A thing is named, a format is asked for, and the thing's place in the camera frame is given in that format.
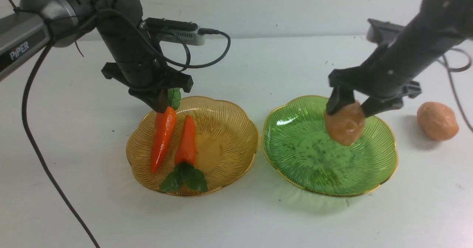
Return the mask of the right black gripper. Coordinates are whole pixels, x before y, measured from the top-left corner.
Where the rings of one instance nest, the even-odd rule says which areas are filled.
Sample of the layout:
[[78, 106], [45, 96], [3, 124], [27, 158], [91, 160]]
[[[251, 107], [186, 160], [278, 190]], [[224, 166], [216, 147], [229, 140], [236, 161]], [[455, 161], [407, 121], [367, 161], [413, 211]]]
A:
[[400, 60], [392, 59], [391, 48], [381, 43], [359, 66], [334, 69], [329, 74], [333, 91], [326, 105], [328, 115], [355, 103], [353, 90], [370, 97], [361, 105], [365, 117], [399, 110], [404, 106], [403, 97], [416, 98], [422, 93], [414, 76], [396, 66]]

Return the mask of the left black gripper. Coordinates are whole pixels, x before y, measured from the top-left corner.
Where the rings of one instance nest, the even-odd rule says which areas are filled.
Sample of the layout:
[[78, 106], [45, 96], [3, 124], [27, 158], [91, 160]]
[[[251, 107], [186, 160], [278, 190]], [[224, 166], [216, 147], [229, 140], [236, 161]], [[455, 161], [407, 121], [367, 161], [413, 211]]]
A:
[[101, 72], [106, 79], [115, 79], [129, 88], [129, 95], [141, 100], [157, 113], [169, 106], [168, 91], [180, 88], [189, 93], [193, 78], [161, 63], [149, 42], [142, 38], [104, 37], [114, 62]]

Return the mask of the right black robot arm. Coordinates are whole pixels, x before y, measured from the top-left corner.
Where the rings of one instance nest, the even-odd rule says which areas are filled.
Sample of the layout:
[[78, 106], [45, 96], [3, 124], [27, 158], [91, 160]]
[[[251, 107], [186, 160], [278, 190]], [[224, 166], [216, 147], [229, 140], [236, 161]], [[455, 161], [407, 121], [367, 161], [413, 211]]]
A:
[[472, 38], [473, 0], [422, 0], [406, 26], [369, 19], [368, 41], [377, 48], [357, 67], [329, 74], [333, 88], [326, 112], [334, 115], [355, 102], [354, 91], [368, 96], [365, 117], [403, 107], [403, 98], [422, 91], [415, 78], [453, 47]]

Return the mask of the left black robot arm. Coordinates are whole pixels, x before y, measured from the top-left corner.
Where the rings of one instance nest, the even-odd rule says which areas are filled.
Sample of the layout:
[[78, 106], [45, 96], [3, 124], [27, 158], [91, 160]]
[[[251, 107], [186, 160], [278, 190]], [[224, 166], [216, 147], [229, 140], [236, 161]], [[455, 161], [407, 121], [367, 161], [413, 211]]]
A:
[[[195, 23], [143, 19], [140, 0], [20, 0], [14, 13], [1, 19], [1, 79], [41, 53], [27, 80], [22, 115], [26, 114], [33, 80], [52, 47], [64, 48], [97, 29], [114, 58], [101, 72], [127, 86], [128, 93], [163, 113], [171, 106], [171, 90], [188, 93], [194, 84], [188, 68], [206, 68], [221, 61], [231, 38], [225, 32]], [[205, 35], [226, 37], [223, 54], [212, 62], [192, 65], [189, 45]]]

